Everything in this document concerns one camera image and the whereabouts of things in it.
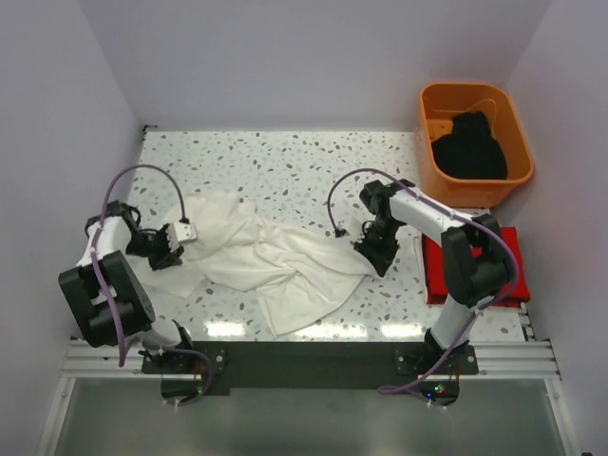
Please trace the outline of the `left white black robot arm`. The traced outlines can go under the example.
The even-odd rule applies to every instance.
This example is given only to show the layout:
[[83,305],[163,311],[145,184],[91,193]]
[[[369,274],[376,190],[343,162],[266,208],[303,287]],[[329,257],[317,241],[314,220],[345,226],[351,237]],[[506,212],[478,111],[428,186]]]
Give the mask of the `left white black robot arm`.
[[58,276],[83,339],[93,348],[115,347],[119,367],[140,344],[142,354],[157,366],[190,371],[197,361],[191,336],[177,321],[160,322],[127,260],[142,258],[153,272],[181,266],[185,244],[197,239],[185,212],[159,229],[143,228],[137,207],[114,200],[86,222],[85,234],[85,253]]

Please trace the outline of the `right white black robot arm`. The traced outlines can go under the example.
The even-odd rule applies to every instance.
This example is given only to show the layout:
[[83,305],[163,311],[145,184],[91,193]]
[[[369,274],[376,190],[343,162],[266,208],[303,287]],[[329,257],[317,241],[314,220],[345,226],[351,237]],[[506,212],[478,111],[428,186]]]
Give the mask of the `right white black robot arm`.
[[364,224],[354,250],[384,276],[399,249],[396,235],[411,226],[441,248],[447,297],[440,316],[426,331],[418,369],[446,372],[468,342],[476,313],[517,280],[518,263],[498,221],[477,218],[432,199],[406,180],[367,183],[359,194],[374,220]]

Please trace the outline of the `white t shirt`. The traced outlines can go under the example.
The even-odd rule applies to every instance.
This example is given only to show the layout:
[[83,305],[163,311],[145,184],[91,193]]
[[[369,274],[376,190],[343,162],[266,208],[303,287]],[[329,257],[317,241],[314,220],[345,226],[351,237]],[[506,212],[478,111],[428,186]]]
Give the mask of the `white t shirt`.
[[267,220],[234,192],[189,196],[185,208],[197,238],[186,244],[182,263],[160,271],[137,263],[138,279],[182,298],[203,280],[254,291],[273,335],[301,330],[336,311],[365,276],[376,274],[347,241]]

